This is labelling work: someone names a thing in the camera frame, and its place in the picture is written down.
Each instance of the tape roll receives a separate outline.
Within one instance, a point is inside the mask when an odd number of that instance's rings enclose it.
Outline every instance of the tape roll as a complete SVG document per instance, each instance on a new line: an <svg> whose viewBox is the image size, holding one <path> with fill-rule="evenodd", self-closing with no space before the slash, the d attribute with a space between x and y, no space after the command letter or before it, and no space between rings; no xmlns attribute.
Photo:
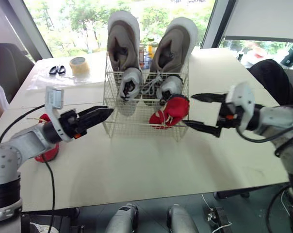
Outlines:
<svg viewBox="0 0 293 233"><path fill-rule="evenodd" d="M79 75L89 72L89 66L84 57L75 57L70 62L73 75Z"/></svg>

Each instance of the black scissors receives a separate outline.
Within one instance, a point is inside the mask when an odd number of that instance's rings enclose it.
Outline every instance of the black scissors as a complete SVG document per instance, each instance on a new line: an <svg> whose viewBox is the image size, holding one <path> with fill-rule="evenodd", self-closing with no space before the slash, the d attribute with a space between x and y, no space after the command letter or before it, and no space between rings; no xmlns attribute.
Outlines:
<svg viewBox="0 0 293 233"><path fill-rule="evenodd" d="M49 70L49 74L50 75L56 75L57 73L59 75L65 74L66 70L64 66L58 65L58 66L54 66Z"/></svg>

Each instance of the white wire basket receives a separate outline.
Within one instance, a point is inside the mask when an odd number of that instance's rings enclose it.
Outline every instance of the white wire basket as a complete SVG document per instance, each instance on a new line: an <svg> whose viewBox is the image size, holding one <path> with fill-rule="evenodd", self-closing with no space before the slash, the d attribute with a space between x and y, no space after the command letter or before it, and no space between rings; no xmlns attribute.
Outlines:
<svg viewBox="0 0 293 233"><path fill-rule="evenodd" d="M157 73L149 73L149 70L142 70L144 82L148 76L157 76ZM188 61L184 64L181 73L163 73L163 75L178 74L183 80L182 94L189 97L189 64ZM109 108L114 108L114 112L109 118L103 122L104 128L110 138L114 136L121 137L173 137L179 141L185 135L188 127L179 122L177 125L169 129L163 128L162 125L149 124L150 117L156 112L155 105L159 104L158 99L143 99L139 95L138 99L129 103L126 106L118 101L118 90L123 72L114 72L107 54L106 73L104 82L103 105Z"/></svg>

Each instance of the white wall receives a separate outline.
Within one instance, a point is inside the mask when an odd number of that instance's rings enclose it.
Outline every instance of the white wall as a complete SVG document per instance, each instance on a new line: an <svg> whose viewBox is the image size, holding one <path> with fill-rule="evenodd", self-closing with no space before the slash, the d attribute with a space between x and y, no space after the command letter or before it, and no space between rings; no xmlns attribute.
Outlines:
<svg viewBox="0 0 293 233"><path fill-rule="evenodd" d="M20 50L25 50L19 38L16 36L10 23L5 17L4 12L0 8L0 43L12 43L19 47Z"/></svg>
<svg viewBox="0 0 293 233"><path fill-rule="evenodd" d="M236 0L225 36L293 39L293 0Z"/></svg>

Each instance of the black chair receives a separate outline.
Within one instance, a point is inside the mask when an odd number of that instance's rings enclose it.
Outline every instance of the black chair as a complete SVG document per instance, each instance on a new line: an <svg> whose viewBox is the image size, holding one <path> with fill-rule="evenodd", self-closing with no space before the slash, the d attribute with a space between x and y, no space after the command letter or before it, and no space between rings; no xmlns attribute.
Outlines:
<svg viewBox="0 0 293 233"><path fill-rule="evenodd" d="M0 86L10 103L34 64L14 44L0 43Z"/></svg>

